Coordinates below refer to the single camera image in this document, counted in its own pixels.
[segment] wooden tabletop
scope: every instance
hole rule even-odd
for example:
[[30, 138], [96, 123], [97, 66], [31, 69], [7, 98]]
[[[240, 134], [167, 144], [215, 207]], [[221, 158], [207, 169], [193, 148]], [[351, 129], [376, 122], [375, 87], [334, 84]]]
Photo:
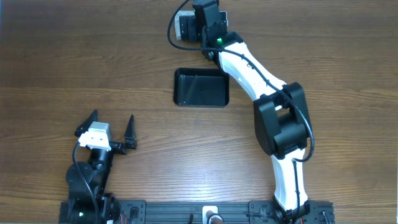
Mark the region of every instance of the wooden tabletop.
[[[225, 108], [173, 102], [177, 68], [215, 68], [167, 42], [182, 0], [2, 3], [2, 222], [58, 221], [73, 133], [94, 109], [118, 141], [136, 119], [138, 149], [116, 156], [109, 177], [117, 198], [272, 199], [272, 162], [232, 78]], [[395, 223], [398, 1], [223, 0], [220, 9], [258, 61], [305, 89], [316, 137], [309, 198], [333, 202], [338, 223]]]

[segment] wire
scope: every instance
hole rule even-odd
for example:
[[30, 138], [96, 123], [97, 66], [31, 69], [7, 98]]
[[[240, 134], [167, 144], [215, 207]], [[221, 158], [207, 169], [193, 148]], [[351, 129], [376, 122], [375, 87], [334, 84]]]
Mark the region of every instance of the wire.
[[84, 183], [85, 183], [85, 185], [86, 185], [86, 188], [87, 188], [87, 190], [88, 190], [89, 193], [90, 193], [91, 199], [92, 199], [93, 204], [94, 204], [94, 209], [95, 209], [95, 224], [97, 224], [97, 223], [98, 223], [98, 214], [100, 213], [100, 212], [99, 212], [99, 208], [98, 208], [98, 203], [97, 203], [97, 201], [96, 201], [96, 199], [95, 199], [95, 197], [94, 197], [93, 192], [92, 192], [91, 189], [90, 189], [90, 186], [88, 185], [88, 183], [87, 183], [87, 181], [86, 181], [86, 179], [85, 179], [85, 176], [83, 175], [83, 172], [81, 171], [79, 165], [77, 164], [77, 161], [76, 161], [76, 153], [77, 153], [77, 149], [78, 149], [78, 148], [79, 148], [79, 142], [76, 143], [75, 149], [73, 150], [72, 160], [73, 160], [73, 164], [75, 165], [75, 167], [76, 167], [76, 169], [77, 169], [78, 175], [79, 175], [80, 178], [84, 181]]
[[[291, 99], [291, 97], [289, 97], [285, 92], [281, 91], [281, 90], [278, 89], [276, 86], [274, 86], [274, 85], [261, 73], [261, 71], [256, 67], [256, 65], [255, 65], [254, 63], [252, 63], [252, 62], [251, 62], [247, 57], [245, 57], [243, 54], [239, 54], [239, 53], [234, 52], [234, 51], [232, 51], [232, 50], [218, 49], [218, 48], [213, 48], [213, 47], [182, 47], [182, 46], [179, 46], [179, 45], [177, 45], [177, 44], [175, 44], [175, 43], [173, 42], [173, 40], [171, 39], [171, 36], [170, 36], [171, 26], [172, 26], [172, 24], [173, 24], [173, 21], [174, 21], [174, 19], [175, 19], [175, 16], [176, 16], [177, 13], [179, 12], [179, 10], [181, 10], [181, 8], [184, 7], [184, 5], [186, 5], [187, 2], [189, 2], [189, 0], [185, 0], [185, 1], [181, 4], [181, 6], [178, 7], [178, 9], [174, 12], [174, 14], [173, 14], [173, 16], [172, 16], [172, 18], [171, 18], [171, 20], [170, 20], [170, 22], [169, 22], [169, 26], [168, 26], [168, 28], [167, 28], [167, 39], [169, 40], [169, 43], [170, 43], [173, 47], [175, 47], [175, 48], [177, 48], [177, 49], [180, 49], [180, 50], [197, 50], [197, 51], [199, 51], [199, 50], [204, 50], [204, 51], [215, 51], [215, 52], [220, 52], [220, 53], [221, 53], [221, 52], [226, 52], [226, 53], [233, 54], [233, 55], [236, 55], [236, 56], [238, 56], [238, 57], [241, 57], [242, 59], [244, 59], [245, 61], [247, 61], [248, 64], [249, 64], [253, 69], [255, 69], [255, 71], [261, 76], [261, 78], [265, 81], [265, 83], [266, 83], [267, 85], [269, 85], [271, 88], [273, 88], [277, 93], [281, 94], [281, 95], [286, 99], [286, 101], [287, 101], [291, 106], [293, 106], [293, 108], [297, 111], [297, 113], [302, 117], [303, 122], [304, 122], [305, 129], [307, 130], [307, 133], [308, 133], [308, 135], [309, 135], [309, 137], [310, 137], [310, 151], [309, 151], [308, 155], [306, 156], [306, 158], [304, 158], [304, 159], [293, 158], [293, 159], [292, 159], [292, 162], [295, 164], [295, 162], [307, 162], [308, 160], [310, 160], [311, 157], [312, 157], [312, 155], [313, 155], [314, 148], [315, 148], [315, 138], [314, 138], [314, 136], [313, 136], [313, 133], [312, 133], [312, 129], [311, 129], [311, 127], [310, 127], [310, 124], [308, 123], [307, 119], [305, 118], [305, 116], [304, 116], [304, 114], [301, 112], [301, 110], [297, 107], [297, 105], [296, 105], [296, 104], [294, 103], [294, 101]], [[299, 201], [300, 201], [300, 199], [299, 199], [299, 194], [300, 194], [300, 192], [299, 192], [299, 184], [298, 184], [298, 180], [297, 180], [297, 169], [295, 169], [295, 184], [296, 184], [296, 193], [297, 193], [298, 207], [297, 207], [297, 213], [296, 213], [296, 216], [295, 216], [294, 219], [296, 219], [296, 218], [298, 217], [299, 211], [300, 211], [300, 203], [299, 203]]]

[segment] white plastic part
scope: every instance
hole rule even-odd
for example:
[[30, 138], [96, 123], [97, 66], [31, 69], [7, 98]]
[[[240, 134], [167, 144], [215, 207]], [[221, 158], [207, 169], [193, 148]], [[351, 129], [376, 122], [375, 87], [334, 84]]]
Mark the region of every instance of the white plastic part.
[[[271, 156], [276, 182], [275, 198], [285, 211], [297, 208], [297, 194], [292, 159], [303, 159], [304, 152], [304, 149], [296, 149], [287, 154], [285, 159], [278, 159], [276, 156]], [[297, 180], [301, 206], [308, 200], [308, 196], [304, 190], [302, 162], [297, 163]]]
[[80, 147], [89, 147], [90, 149], [104, 149], [110, 151], [109, 139], [111, 132], [108, 123], [92, 122], [88, 131], [81, 134], [79, 138]]
[[[282, 85], [286, 82], [279, 80], [268, 72], [251, 54], [247, 45], [243, 43], [235, 43], [225, 47], [227, 50], [232, 50], [236, 53], [243, 54], [247, 57], [256, 67], [261, 71], [261, 73], [278, 89], [282, 89]], [[261, 95], [271, 95], [275, 93], [275, 90], [270, 86], [267, 86], [265, 81], [261, 78], [247, 61], [243, 60], [241, 57], [236, 55], [221, 52], [219, 53], [220, 67], [221, 69], [231, 75], [248, 93], [252, 101], [260, 98]]]

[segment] black cable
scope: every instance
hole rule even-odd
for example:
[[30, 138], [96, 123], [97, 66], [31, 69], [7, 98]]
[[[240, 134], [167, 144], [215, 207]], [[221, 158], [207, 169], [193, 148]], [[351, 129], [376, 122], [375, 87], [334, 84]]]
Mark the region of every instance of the black cable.
[[167, 38], [168, 38], [170, 44], [171, 44], [173, 47], [175, 47], [175, 48], [177, 48], [177, 49], [180, 49], [180, 50], [197, 50], [197, 51], [199, 51], [199, 50], [200, 50], [200, 51], [204, 50], [204, 51], [215, 51], [215, 52], [220, 52], [220, 53], [221, 53], [221, 52], [227, 52], [227, 53], [229, 53], [229, 54], [233, 54], [233, 55], [236, 55], [236, 56], [238, 56], [238, 57], [241, 57], [242, 59], [244, 59], [245, 61], [247, 61], [248, 64], [250, 64], [250, 66], [251, 66], [253, 69], [255, 69], [255, 71], [261, 76], [261, 78], [265, 81], [265, 83], [266, 83], [267, 85], [269, 85], [269, 86], [270, 86], [271, 88], [273, 88], [276, 92], [278, 92], [279, 94], [281, 94], [281, 95], [286, 99], [286, 101], [287, 101], [291, 106], [293, 106], [294, 109], [298, 112], [298, 114], [302, 117], [303, 122], [304, 122], [305, 129], [307, 130], [308, 135], [309, 135], [309, 137], [310, 137], [310, 151], [309, 151], [308, 155], [306, 156], [306, 158], [304, 158], [304, 159], [296, 159], [296, 158], [293, 158], [293, 159], [292, 159], [292, 162], [293, 162], [294, 168], [295, 168], [295, 184], [296, 184], [296, 193], [297, 193], [297, 201], [298, 201], [297, 213], [296, 213], [296, 216], [295, 216], [295, 218], [294, 218], [294, 219], [296, 219], [296, 218], [298, 217], [299, 211], [300, 211], [300, 198], [299, 198], [300, 192], [299, 192], [299, 182], [298, 182], [298, 180], [297, 180], [297, 168], [295, 167], [295, 166], [296, 166], [295, 163], [296, 163], [296, 162], [307, 162], [308, 160], [311, 159], [311, 157], [312, 157], [312, 155], [313, 155], [314, 148], [315, 148], [315, 138], [314, 138], [314, 136], [313, 136], [313, 133], [312, 133], [312, 129], [311, 129], [311, 127], [310, 127], [310, 124], [308, 123], [307, 119], [305, 119], [304, 114], [303, 114], [303, 113], [301, 112], [301, 110], [297, 107], [297, 105], [294, 103], [294, 101], [293, 101], [285, 92], [281, 91], [281, 90], [278, 89], [276, 86], [274, 86], [274, 85], [261, 73], [261, 71], [256, 67], [256, 65], [253, 64], [253, 63], [252, 63], [247, 57], [245, 57], [244, 55], [239, 54], [239, 53], [237, 53], [237, 52], [233, 52], [232, 50], [226, 50], [226, 49], [218, 49], [218, 48], [212, 48], [212, 47], [182, 47], [182, 46], [178, 46], [177, 44], [175, 44], [175, 43], [173, 42], [173, 40], [171, 39], [171, 37], [170, 37], [171, 26], [172, 26], [172, 24], [173, 24], [173, 21], [174, 21], [174, 19], [175, 19], [175, 16], [176, 16], [177, 13], [179, 12], [179, 10], [181, 10], [181, 8], [184, 7], [184, 5], [186, 5], [187, 2], [189, 2], [189, 0], [185, 0], [185, 1], [181, 4], [181, 6], [178, 7], [178, 9], [174, 12], [174, 14], [173, 14], [173, 16], [172, 16], [172, 18], [171, 18], [171, 20], [170, 20], [170, 22], [169, 22], [169, 26], [168, 26], [168, 28], [167, 28]]
[[84, 183], [86, 184], [86, 188], [88, 189], [88, 191], [90, 193], [91, 199], [92, 199], [93, 204], [94, 204], [94, 209], [95, 209], [95, 224], [97, 224], [98, 223], [98, 215], [100, 213], [99, 212], [99, 208], [98, 208], [98, 203], [97, 203], [97, 200], [95, 199], [95, 196], [94, 196], [93, 192], [90, 189], [90, 186], [88, 185], [88, 183], [87, 183], [87, 181], [85, 179], [85, 176], [83, 175], [83, 172], [81, 171], [79, 165], [77, 164], [76, 153], [77, 153], [77, 149], [78, 148], [79, 148], [79, 142], [76, 143], [75, 149], [73, 150], [72, 160], [73, 160], [73, 164], [75, 165], [80, 178], [84, 181]]

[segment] wooden table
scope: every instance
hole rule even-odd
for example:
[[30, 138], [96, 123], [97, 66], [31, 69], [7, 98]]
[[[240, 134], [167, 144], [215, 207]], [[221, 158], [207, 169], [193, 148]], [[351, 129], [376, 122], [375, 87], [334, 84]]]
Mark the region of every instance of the wooden table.
[[[215, 68], [167, 42], [181, 3], [3, 0], [2, 222], [58, 221], [73, 133], [94, 109], [118, 141], [136, 118], [138, 150], [116, 156], [109, 178], [118, 198], [272, 198], [271, 159], [234, 80], [222, 109], [172, 100], [178, 67]], [[395, 223], [398, 1], [224, 0], [220, 8], [258, 61], [306, 91], [317, 142], [304, 165], [310, 199], [334, 202], [338, 223]], [[89, 153], [81, 149], [79, 160]]]

